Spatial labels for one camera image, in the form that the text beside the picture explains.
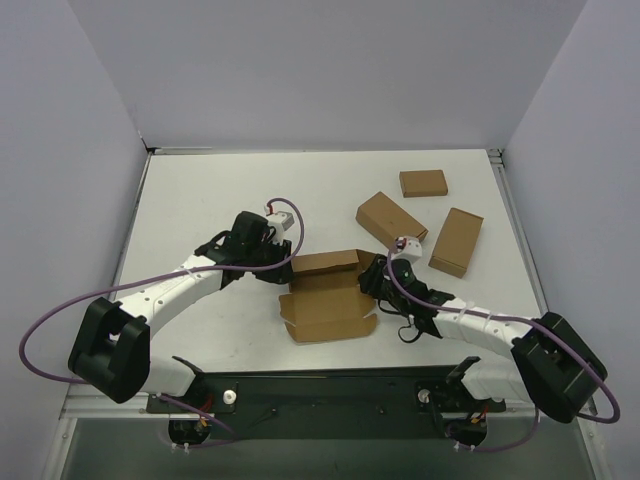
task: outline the white wall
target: white wall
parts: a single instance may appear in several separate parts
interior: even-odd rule
[[[49,308],[109,283],[145,150],[64,0],[0,2],[0,478],[40,478],[66,385],[18,360]],[[65,374],[80,310],[29,354]]]
[[[602,428],[618,478],[639,475],[639,25],[637,0],[589,0],[505,160],[550,307],[621,401],[621,423]]]
[[[585,0],[70,0],[151,146],[501,147]]]

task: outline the brown box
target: brown box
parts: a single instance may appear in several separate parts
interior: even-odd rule
[[[429,266],[462,278],[476,247],[482,217],[452,208],[440,230]]]
[[[442,170],[400,172],[400,186],[404,198],[438,197],[449,193]]]
[[[356,221],[371,235],[391,248],[396,238],[416,237],[423,240],[428,230],[397,203],[378,192],[358,207]]]
[[[280,315],[296,342],[365,337],[375,330],[378,317],[367,315],[375,301],[358,286],[358,275],[374,256],[362,250],[344,250],[293,259],[291,293],[279,300]]]

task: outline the white table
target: white table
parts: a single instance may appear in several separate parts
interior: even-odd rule
[[[404,199],[398,172],[442,169],[449,195]],[[484,150],[160,155],[151,159],[124,260],[121,282],[170,271],[197,246],[231,227],[241,210],[263,213],[276,196],[298,205],[306,223],[302,254],[384,247],[355,221],[358,205],[382,190],[429,234],[414,266],[430,287],[495,311],[538,315],[538,307]],[[464,279],[427,263],[451,207],[485,218]],[[297,230],[292,240],[297,241]],[[469,355],[501,359],[462,342],[396,335],[406,320],[379,314],[366,338],[296,344],[284,328],[278,295],[287,288],[247,274],[202,299],[153,340],[156,354],[178,355],[205,371],[457,364]]]

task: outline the open cardboard box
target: open cardboard box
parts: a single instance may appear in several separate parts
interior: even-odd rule
[[[368,315],[375,300],[360,292],[358,275],[373,261],[362,250],[301,255],[292,261],[294,280],[280,296],[280,315],[296,342],[365,337],[378,325]]]

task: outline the gray floor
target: gray floor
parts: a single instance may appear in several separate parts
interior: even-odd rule
[[[455,453],[449,440],[254,440],[171,453],[166,423],[79,420],[63,478],[70,479],[591,479],[576,425],[547,419],[528,444],[502,454]],[[491,421],[487,443],[526,433],[530,420]]]

